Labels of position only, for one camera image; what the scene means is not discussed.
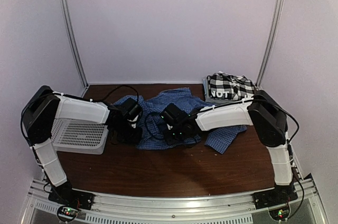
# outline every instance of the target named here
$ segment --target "plaid garment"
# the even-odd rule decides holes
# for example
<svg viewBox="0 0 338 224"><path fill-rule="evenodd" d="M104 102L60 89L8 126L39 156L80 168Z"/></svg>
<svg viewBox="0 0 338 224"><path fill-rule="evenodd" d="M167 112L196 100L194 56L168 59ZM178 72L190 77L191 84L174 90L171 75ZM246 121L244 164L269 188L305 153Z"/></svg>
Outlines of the plaid garment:
<svg viewBox="0 0 338 224"><path fill-rule="evenodd" d="M209 95L215 100L241 100L250 97L256 91L256 86L245 76L234 76L218 72L207 76Z"/></svg>
<svg viewBox="0 0 338 224"><path fill-rule="evenodd" d="M129 97L136 100L135 96L125 96L122 99L118 100L115 105L122 104ZM177 143L174 145L167 145L166 141L160 139L154 139L147 129L145 128L145 118L149 113L156 112L160 113L164 108L173 103L178 106L181 110L184 110L187 113L190 113L194 108L201 108L205 106L211 106L200 98L193 96L189 88L179 88L173 90L166 90L159 93L158 96L145 101L142 96L139 97L139 104L143 108L143 116L140 121L137 123L137 126L143 129L142 139L137 145L138 149L141 150L164 150L172 148L182 144L193 144L201 140L200 136L195 136L194 138L187 138L184 143ZM162 138L163 135L161 131L163 130L164 121L160 116L149 116L147 118L147 126L151 133L157 138ZM232 141L236 138L239 132L243 132L247 129L246 126L231 126L223 127L213 130L209 133L205 145L212 147L220 154L223 154L225 150L230 146Z"/></svg>

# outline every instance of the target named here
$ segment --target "metal frame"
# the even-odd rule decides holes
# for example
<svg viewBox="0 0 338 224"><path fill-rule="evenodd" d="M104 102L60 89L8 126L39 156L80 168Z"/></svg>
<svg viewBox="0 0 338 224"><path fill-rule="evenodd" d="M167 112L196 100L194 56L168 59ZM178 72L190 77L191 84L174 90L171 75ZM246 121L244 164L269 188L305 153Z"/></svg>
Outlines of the metal frame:
<svg viewBox="0 0 338 224"><path fill-rule="evenodd" d="M279 20L280 20L281 11L283 9L283 4L284 4L284 0L276 0L275 11L274 11L274 15L273 15L273 21L271 23L269 38L268 38L268 42L266 44L263 61L262 61L262 64L260 66L260 70L259 70L257 81L256 81L256 85L259 88L261 87L262 79L264 77L264 74L265 74L265 71L266 71L270 56L271 56L274 41L275 41L275 38L276 38L277 27L278 27L278 23L279 23Z"/></svg>
<svg viewBox="0 0 338 224"><path fill-rule="evenodd" d="M317 223L327 224L327 218L313 180L307 179L301 183L305 190L305 199L311 200ZM44 181L33 180L27 196L26 208L20 219L22 224L30 223L35 208L49 212L57 209L57 203L48 201L49 194L43 190L44 185ZM299 202L302 198L302 190L298 184L295 184L295 188L298 199L293 202ZM92 217L118 220L121 223L122 221L135 223L135 220L147 224L217 223L227 218L246 218L253 213L267 211L267 208L256 210L252 199L254 192L187 198L129 197L93 192L95 198L92 210L82 210L78 220L85 223L97 223L90 221ZM48 206L42 209L41 203Z"/></svg>
<svg viewBox="0 0 338 224"><path fill-rule="evenodd" d="M76 69L77 69L78 74L80 76L82 86L84 88L86 88L86 87L88 87L88 82L87 82L87 79L86 79L85 72L83 70L83 66L82 66L82 63L81 63L80 56L79 56L78 47L77 47L77 44L76 44L76 41L75 41L73 26L72 26L72 23L71 23L70 13L69 13L69 8L68 8L68 2L67 2L67 0L60 0L60 1L61 1L64 23L65 23L65 26L66 26L67 36L68 36L70 48L71 48L71 51L72 51L72 54L73 54L73 57L74 57Z"/></svg>

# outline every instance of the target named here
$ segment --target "stack of folded clothes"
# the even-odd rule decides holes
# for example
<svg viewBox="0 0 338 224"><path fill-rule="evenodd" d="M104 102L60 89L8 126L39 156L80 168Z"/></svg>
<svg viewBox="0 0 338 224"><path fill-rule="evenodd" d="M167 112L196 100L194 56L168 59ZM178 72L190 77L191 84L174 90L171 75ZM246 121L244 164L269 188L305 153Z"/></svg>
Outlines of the stack of folded clothes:
<svg viewBox="0 0 338 224"><path fill-rule="evenodd" d="M255 94L257 88L245 76L234 76L224 72L214 73L203 79L205 101L226 104Z"/></svg>

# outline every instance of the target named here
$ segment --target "gray folded cloth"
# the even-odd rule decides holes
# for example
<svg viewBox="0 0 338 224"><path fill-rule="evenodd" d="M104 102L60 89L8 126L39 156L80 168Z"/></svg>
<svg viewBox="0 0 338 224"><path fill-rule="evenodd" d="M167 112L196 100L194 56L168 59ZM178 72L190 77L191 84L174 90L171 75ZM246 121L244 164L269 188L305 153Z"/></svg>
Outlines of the gray folded cloth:
<svg viewBox="0 0 338 224"><path fill-rule="evenodd" d="M228 103L234 102L232 100L217 100L217 99L211 98L209 95L208 81L206 79L202 79L202 81L203 81L205 102L209 102L211 104L228 104Z"/></svg>

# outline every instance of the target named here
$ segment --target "perforated basket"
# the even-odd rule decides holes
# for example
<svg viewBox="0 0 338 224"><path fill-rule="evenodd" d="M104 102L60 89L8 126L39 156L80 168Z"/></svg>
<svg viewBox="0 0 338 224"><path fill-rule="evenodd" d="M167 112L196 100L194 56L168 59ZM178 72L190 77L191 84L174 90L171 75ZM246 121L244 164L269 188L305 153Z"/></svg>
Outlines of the perforated basket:
<svg viewBox="0 0 338 224"><path fill-rule="evenodd" d="M107 126L72 119L55 119L52 142L55 150L82 154L102 154Z"/></svg>

